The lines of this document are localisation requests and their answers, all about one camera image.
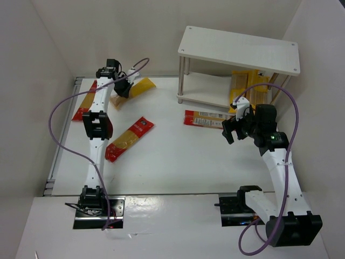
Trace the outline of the yellow spaghetti bag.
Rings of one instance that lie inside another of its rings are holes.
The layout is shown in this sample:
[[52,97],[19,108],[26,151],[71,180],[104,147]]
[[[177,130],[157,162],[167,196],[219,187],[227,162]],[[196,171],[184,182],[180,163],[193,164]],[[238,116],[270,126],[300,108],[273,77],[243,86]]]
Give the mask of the yellow spaghetti bag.
[[129,91],[129,97],[120,97],[118,95],[111,96],[109,102],[116,110],[120,110],[121,107],[128,101],[144,94],[145,92],[156,89],[156,85],[149,79],[143,78],[138,83],[136,83]]

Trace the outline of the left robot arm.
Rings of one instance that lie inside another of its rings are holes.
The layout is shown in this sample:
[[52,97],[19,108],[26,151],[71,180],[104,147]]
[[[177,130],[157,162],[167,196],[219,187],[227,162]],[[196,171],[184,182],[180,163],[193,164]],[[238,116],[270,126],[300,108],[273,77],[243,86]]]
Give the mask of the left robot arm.
[[114,91],[120,97],[129,97],[129,91],[139,75],[132,67],[127,72],[117,72],[106,66],[96,72],[96,80],[91,88],[94,94],[91,106],[83,111],[82,122],[89,138],[88,170],[85,186],[90,189],[105,190],[104,162],[109,139],[113,135],[113,125],[108,117],[108,103]]

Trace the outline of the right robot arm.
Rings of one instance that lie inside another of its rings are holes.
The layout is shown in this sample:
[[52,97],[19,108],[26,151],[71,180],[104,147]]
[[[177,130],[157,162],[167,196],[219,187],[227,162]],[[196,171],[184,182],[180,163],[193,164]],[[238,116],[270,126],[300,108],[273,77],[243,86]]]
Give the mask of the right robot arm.
[[272,179],[277,204],[255,185],[241,186],[237,191],[240,206],[254,211],[265,224],[269,245],[292,247],[310,245],[322,228],[320,215],[312,213],[297,180],[290,142],[277,130],[277,111],[273,105],[252,107],[238,101],[236,115],[222,123],[222,135],[232,144],[232,133],[238,140],[250,137],[258,148]]

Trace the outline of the red orange pasta box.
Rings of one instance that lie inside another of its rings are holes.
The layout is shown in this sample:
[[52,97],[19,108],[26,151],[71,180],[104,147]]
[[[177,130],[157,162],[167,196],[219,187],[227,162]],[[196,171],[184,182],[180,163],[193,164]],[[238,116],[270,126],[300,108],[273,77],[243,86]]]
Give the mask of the red orange pasta box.
[[185,110],[184,124],[188,126],[222,129],[222,122],[231,118],[232,116],[229,114]]

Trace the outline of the yellow pasta bag shelf right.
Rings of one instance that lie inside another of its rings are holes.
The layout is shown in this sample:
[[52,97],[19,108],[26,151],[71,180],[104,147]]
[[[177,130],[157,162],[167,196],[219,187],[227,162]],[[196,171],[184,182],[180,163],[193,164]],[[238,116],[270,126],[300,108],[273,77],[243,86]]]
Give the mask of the yellow pasta bag shelf right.
[[[249,70],[247,72],[247,88],[259,83],[268,83],[270,78],[268,76],[262,76],[259,74],[259,70]],[[268,95],[268,86],[260,85],[256,86],[246,92],[246,98],[249,100],[252,106],[258,104],[266,104]]]

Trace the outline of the yellow pasta bag shelf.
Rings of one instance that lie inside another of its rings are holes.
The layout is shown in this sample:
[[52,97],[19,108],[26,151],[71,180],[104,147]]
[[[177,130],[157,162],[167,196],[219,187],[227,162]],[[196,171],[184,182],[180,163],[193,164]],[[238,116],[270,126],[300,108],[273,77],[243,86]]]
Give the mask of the yellow pasta bag shelf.
[[[247,72],[247,88],[259,83],[268,83],[270,78],[268,76],[262,76],[259,74],[259,70],[249,70]],[[268,95],[268,86],[260,85],[256,86],[246,92],[246,98],[249,100],[252,106],[258,104],[266,104]]]
[[247,88],[248,72],[233,71],[231,76],[229,103],[233,101]]

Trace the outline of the yellow pasta bag shelf left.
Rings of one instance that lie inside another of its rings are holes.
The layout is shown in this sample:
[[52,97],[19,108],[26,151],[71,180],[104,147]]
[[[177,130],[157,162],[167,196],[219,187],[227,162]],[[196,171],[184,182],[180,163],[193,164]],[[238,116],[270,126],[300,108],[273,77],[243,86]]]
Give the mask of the yellow pasta bag shelf left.
[[248,72],[233,71],[231,76],[229,103],[233,101],[247,88]]

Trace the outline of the white two-tier shelf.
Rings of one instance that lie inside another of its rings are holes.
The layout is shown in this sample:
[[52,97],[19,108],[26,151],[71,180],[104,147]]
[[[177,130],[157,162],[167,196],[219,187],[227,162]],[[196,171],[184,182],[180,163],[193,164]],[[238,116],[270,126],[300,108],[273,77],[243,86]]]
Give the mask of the white two-tier shelf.
[[178,103],[193,101],[222,108],[230,107],[229,77],[190,71],[191,60],[231,65],[244,70],[257,69],[288,78],[300,74],[296,42],[251,36],[234,32],[187,26],[178,48]]

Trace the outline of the red spaghetti bag far left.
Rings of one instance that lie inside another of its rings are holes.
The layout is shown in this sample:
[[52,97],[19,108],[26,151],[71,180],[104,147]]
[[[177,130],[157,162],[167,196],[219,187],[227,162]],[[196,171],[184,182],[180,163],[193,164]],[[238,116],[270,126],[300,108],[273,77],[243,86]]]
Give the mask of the red spaghetti bag far left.
[[72,121],[82,121],[83,113],[88,112],[89,109],[91,108],[92,104],[93,104],[94,97],[95,97],[95,89],[97,88],[97,86],[98,86],[98,84],[97,84],[97,81],[95,80],[89,89],[90,92],[85,95],[79,108],[75,112],[75,114],[72,118]]

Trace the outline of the red spaghetti bag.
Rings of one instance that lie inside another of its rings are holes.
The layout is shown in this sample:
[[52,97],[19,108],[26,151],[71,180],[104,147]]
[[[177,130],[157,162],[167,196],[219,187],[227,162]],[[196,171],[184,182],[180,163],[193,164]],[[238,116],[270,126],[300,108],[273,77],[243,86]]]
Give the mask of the red spaghetti bag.
[[154,123],[141,117],[131,125],[124,133],[111,142],[105,152],[105,159],[115,162],[126,150],[136,144],[153,127]]
[[97,88],[97,86],[98,86],[98,84],[97,84],[97,81],[95,80],[89,89],[90,92],[85,95],[79,108],[75,112],[75,114],[72,118],[72,121],[82,121],[83,113],[88,112],[89,109],[91,108],[92,104],[93,104],[94,97],[95,97],[95,89]]

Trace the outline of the red spaghetti bag centre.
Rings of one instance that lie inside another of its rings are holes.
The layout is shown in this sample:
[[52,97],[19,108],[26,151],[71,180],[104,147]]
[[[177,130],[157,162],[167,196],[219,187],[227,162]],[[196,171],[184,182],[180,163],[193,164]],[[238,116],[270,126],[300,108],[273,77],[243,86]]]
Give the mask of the red spaghetti bag centre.
[[115,162],[126,150],[136,144],[153,127],[154,123],[141,117],[131,125],[124,133],[111,142],[105,152],[105,159]]

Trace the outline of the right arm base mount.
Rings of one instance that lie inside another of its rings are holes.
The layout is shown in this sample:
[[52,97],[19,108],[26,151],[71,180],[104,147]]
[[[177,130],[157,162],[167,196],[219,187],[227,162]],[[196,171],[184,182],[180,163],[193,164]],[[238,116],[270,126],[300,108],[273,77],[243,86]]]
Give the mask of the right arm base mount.
[[244,207],[235,193],[219,194],[214,206],[220,211],[222,227],[247,226],[259,218],[252,209]]

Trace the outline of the aluminium table edge rail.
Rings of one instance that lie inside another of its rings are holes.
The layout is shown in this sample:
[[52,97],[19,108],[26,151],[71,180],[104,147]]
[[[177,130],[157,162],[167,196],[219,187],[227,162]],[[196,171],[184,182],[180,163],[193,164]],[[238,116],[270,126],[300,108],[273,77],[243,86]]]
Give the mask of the aluminium table edge rail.
[[[74,82],[73,94],[76,94],[77,92],[79,92],[83,79],[84,79],[84,77],[76,77],[75,82]],[[68,129],[69,129],[71,119],[73,116],[72,113],[73,113],[74,108],[75,108],[75,104],[76,104],[75,99],[71,99],[68,102],[66,117],[64,119],[64,123],[63,123],[61,133],[60,133],[60,136],[58,139],[61,144],[64,144],[66,141]],[[52,165],[50,168],[48,178],[47,178],[46,183],[45,183],[45,188],[44,188],[44,191],[42,194],[43,197],[52,196],[52,190],[53,190],[55,179],[56,179],[55,170],[56,170],[57,166],[59,165],[59,162],[61,159],[61,154],[62,154],[62,151],[60,150],[60,146],[58,145],[56,148],[53,160],[52,160]]]

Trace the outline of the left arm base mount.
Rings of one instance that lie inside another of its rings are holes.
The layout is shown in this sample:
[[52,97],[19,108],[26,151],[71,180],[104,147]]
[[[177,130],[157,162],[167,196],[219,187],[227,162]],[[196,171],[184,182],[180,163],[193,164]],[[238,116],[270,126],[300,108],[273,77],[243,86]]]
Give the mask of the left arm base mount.
[[125,211],[124,197],[106,198],[100,186],[84,186],[77,203],[65,203],[75,210],[73,229],[121,229]]

